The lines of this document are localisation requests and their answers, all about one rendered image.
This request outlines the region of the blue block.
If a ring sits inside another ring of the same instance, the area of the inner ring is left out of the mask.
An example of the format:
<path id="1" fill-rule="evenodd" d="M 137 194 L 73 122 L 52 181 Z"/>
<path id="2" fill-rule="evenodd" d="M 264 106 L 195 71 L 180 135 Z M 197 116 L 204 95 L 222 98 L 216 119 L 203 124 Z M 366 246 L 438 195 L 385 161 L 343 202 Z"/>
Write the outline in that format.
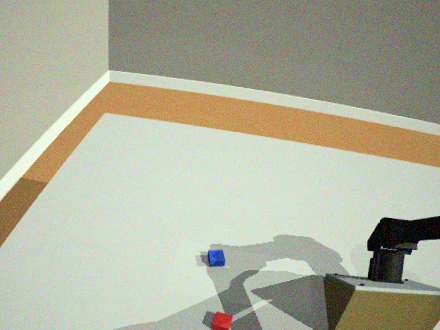
<path id="1" fill-rule="evenodd" d="M 219 251 L 208 250 L 208 262 L 209 262 L 209 267 L 224 267 L 225 257 L 223 250 L 219 250 Z"/>

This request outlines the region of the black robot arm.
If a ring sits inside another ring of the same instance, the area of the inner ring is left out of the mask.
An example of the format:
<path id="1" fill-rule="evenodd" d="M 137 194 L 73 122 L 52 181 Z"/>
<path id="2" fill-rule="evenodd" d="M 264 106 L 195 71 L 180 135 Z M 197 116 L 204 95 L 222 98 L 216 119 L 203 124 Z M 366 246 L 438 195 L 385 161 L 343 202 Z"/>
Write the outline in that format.
<path id="1" fill-rule="evenodd" d="M 411 255 L 419 241 L 425 240 L 440 240 L 440 216 L 419 220 L 383 217 L 367 240 L 367 250 L 374 252 L 368 279 L 404 284 L 401 278 L 405 254 Z"/>

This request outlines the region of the red block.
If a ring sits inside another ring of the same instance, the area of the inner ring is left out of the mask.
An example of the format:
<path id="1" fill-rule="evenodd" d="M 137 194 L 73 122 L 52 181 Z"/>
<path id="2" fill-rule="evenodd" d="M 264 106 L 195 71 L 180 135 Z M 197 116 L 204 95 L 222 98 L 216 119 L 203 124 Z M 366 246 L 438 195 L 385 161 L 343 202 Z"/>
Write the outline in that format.
<path id="1" fill-rule="evenodd" d="M 216 312 L 212 322 L 212 330 L 228 330 L 232 316 L 222 312 Z"/>

